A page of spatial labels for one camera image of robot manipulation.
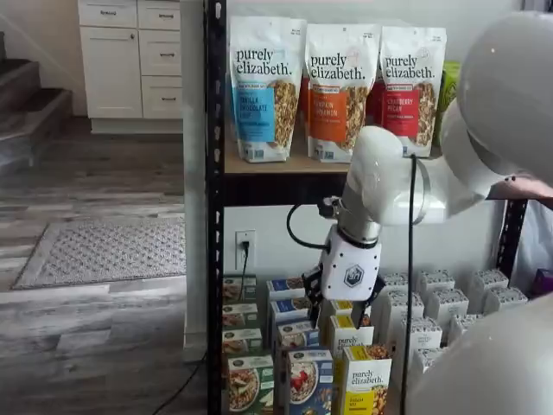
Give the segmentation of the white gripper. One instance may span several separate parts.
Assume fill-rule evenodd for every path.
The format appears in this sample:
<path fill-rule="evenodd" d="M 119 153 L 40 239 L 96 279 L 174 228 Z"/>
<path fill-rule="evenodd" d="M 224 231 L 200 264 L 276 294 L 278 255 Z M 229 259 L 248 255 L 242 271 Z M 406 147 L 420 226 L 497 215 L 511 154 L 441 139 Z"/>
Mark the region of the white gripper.
<path fill-rule="evenodd" d="M 309 300 L 308 318 L 319 325 L 321 303 L 328 300 L 354 301 L 351 318 L 354 327 L 363 323 L 365 312 L 378 298 L 385 281 L 378 276 L 382 245 L 352 245 L 331 227 L 327 234 L 328 249 L 320 256 L 320 264 L 302 274 L 305 297 Z"/>

